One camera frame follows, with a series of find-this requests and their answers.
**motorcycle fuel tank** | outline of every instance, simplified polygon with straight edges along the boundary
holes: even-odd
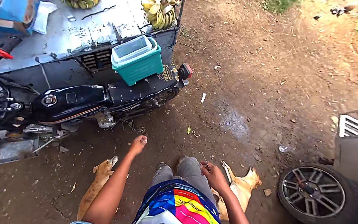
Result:
[[[37,96],[31,104],[31,113],[38,122],[55,124],[96,113],[106,101],[103,86],[54,89]]]

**tan dog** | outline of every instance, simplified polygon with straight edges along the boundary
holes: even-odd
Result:
[[[256,174],[255,169],[249,169],[248,174],[245,177],[236,177],[231,171],[229,165],[227,165],[227,163],[223,160],[221,162],[229,179],[230,189],[238,198],[241,208],[245,212],[249,198],[251,197],[252,189],[257,188],[258,185],[262,184],[262,182],[259,179],[259,176]],[[226,205],[223,201],[223,198],[213,188],[211,188],[211,190],[212,194],[219,197],[218,201],[216,202],[218,204],[219,218],[221,220],[229,221],[229,216],[227,214]]]
[[[107,159],[101,164],[95,166],[92,172],[96,173],[95,180],[92,182],[91,186],[88,188],[88,191],[84,194],[81,199],[80,206],[78,208],[77,220],[80,221],[82,217],[87,212],[89,206],[92,204],[92,201],[95,199],[99,191],[102,189],[104,184],[108,181],[109,177],[114,171],[112,167],[118,161],[118,156],[114,156],[112,159]]]

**puddle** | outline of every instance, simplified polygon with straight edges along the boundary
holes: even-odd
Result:
[[[236,109],[229,107],[226,112],[222,114],[223,120],[221,122],[223,129],[230,130],[237,138],[248,136],[249,128],[246,125],[246,120],[236,111]]]

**gray pants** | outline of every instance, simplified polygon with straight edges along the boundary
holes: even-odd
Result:
[[[186,156],[177,166],[177,175],[179,177],[174,177],[172,169],[169,166],[163,166],[157,170],[150,187],[164,181],[182,179],[201,191],[214,205],[216,204],[211,188],[208,185],[208,180],[201,175],[200,165],[195,157]]]

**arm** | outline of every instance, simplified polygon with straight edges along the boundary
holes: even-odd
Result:
[[[200,169],[202,175],[208,179],[211,187],[214,188],[220,196],[222,196],[223,201],[226,204],[230,224],[249,224],[246,215],[241,208],[240,202],[233,191],[231,191],[225,177],[222,174],[222,171],[210,162],[208,162],[208,165],[211,168],[211,171],[207,170],[207,163],[205,161],[201,161],[201,164],[202,166]]]
[[[142,152],[146,143],[147,137],[144,135],[138,136],[133,140],[127,155],[97,194],[82,218],[83,221],[93,224],[110,224],[112,222],[121,201],[132,160]]]

